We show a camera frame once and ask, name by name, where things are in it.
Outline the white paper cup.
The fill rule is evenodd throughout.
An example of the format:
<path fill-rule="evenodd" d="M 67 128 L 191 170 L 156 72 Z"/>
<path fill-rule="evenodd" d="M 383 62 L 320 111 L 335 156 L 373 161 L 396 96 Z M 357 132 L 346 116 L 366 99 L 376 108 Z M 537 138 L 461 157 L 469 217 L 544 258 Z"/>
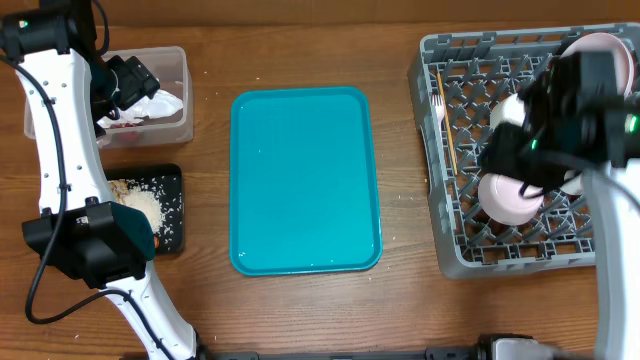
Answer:
<path fill-rule="evenodd" d="M 569 170 L 564 175 L 564 183 L 560 190 L 568 195 L 578 196 L 583 192 L 581 175 L 574 170 Z"/>

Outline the white bowl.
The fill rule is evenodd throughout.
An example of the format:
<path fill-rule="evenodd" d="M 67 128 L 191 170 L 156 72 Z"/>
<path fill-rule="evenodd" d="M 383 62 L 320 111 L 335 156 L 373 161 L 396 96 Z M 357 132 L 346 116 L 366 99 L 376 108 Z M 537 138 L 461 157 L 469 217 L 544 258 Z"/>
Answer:
<path fill-rule="evenodd" d="M 525 105 L 517 94 L 512 94 L 499 102 L 491 111 L 489 126 L 497 128 L 501 123 L 522 126 L 526 117 Z"/>

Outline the wooden chopstick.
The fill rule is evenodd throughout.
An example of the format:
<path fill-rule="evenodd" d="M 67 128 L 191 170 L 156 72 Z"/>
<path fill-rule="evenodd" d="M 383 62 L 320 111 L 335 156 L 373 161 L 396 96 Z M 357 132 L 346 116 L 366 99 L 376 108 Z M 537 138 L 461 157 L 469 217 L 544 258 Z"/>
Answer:
<path fill-rule="evenodd" d="M 453 168 L 454 175 L 457 176 L 458 175 L 457 158 L 456 158 L 456 152 L 455 152 L 455 147 L 453 143 L 453 136 L 451 133 L 451 125 L 449 121 L 448 108 L 446 104 L 446 96 L 444 92 L 444 83 L 442 81 L 440 72 L 436 72 L 436 79 L 438 83 L 438 89 L 439 89 L 439 94 L 442 102 L 442 107 L 444 110 L 444 122 L 445 122 L 446 133 L 447 133 L 447 142 L 448 142 L 448 147 L 450 152 L 451 165 Z"/>

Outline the white round plate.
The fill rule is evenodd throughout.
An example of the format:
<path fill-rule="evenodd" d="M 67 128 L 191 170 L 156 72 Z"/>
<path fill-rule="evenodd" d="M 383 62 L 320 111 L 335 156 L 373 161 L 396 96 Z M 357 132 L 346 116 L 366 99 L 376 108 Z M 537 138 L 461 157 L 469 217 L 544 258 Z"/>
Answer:
<path fill-rule="evenodd" d="M 585 35 L 564 50 L 560 57 L 564 58 L 582 51 L 608 51 L 613 55 L 616 84 L 620 94 L 628 97 L 631 94 L 635 74 L 630 50 L 623 41 L 608 33 L 592 33 Z"/>

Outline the white napkin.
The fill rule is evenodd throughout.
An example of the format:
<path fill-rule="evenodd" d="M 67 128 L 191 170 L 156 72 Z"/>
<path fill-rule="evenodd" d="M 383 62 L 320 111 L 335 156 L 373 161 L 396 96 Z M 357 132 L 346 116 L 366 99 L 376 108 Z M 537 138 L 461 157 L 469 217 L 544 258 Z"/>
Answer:
<path fill-rule="evenodd" d="M 158 90 L 153 98 L 145 96 L 127 110 L 121 110 L 118 119 L 112 120 L 103 117 L 98 121 L 98 124 L 103 129 L 107 129 L 110 121 L 141 119 L 143 122 L 145 119 L 170 117 L 182 110 L 183 107 L 184 103 L 180 98 L 165 90 Z"/>

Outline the red snack wrapper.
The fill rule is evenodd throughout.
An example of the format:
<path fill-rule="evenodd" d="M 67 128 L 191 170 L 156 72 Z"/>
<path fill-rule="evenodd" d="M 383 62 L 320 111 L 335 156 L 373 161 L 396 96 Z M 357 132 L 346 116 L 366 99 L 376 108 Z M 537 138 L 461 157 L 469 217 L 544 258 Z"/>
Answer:
<path fill-rule="evenodd" d="M 142 123 L 141 119 L 110 121 L 107 129 L 118 129 L 127 127 L 137 127 Z"/>

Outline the white plastic fork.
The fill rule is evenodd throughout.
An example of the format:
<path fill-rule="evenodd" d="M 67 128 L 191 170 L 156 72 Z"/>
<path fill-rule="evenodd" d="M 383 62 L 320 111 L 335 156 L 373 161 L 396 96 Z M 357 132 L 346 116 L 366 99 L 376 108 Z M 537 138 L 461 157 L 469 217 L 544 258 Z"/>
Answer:
<path fill-rule="evenodd" d="M 439 124 L 442 124 L 442 121 L 445 117 L 445 105 L 442 97 L 440 94 L 433 94 L 431 100 L 435 109 L 435 116 L 437 118 L 437 121 Z"/>

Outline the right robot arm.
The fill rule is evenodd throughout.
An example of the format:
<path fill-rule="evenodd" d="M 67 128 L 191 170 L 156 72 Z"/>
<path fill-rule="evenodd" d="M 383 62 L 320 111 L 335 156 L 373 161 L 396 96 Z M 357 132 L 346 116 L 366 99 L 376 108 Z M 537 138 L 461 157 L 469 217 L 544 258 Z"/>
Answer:
<path fill-rule="evenodd" d="M 639 106 L 620 94 L 605 51 L 551 61 L 522 89 L 522 126 L 493 132 L 479 163 L 544 193 L 581 178 L 590 211 L 598 281 L 594 356 L 639 356 Z"/>

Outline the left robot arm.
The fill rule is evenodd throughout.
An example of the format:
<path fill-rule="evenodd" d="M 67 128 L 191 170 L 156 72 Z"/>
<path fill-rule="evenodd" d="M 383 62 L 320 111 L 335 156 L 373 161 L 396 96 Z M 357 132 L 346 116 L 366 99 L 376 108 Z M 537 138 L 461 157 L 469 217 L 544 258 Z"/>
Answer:
<path fill-rule="evenodd" d="M 90 0 L 43 1 L 1 21 L 1 59 L 23 86 L 41 173 L 39 216 L 23 223 L 23 237 L 42 267 L 109 299 L 149 358 L 205 359 L 155 270 L 146 216 L 115 200 L 101 164 L 101 118 L 152 98 L 160 85 L 138 59 L 106 56 L 100 11 Z"/>

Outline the pink bowl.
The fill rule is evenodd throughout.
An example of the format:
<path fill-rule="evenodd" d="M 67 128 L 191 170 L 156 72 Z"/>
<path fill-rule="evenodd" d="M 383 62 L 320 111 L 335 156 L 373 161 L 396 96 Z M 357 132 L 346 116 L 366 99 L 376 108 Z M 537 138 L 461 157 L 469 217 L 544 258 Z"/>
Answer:
<path fill-rule="evenodd" d="M 484 175 L 478 186 L 478 200 L 483 211 L 493 220 L 510 226 L 530 221 L 543 202 L 541 188 L 528 186 L 524 195 L 520 190 L 524 183 L 498 174 Z"/>

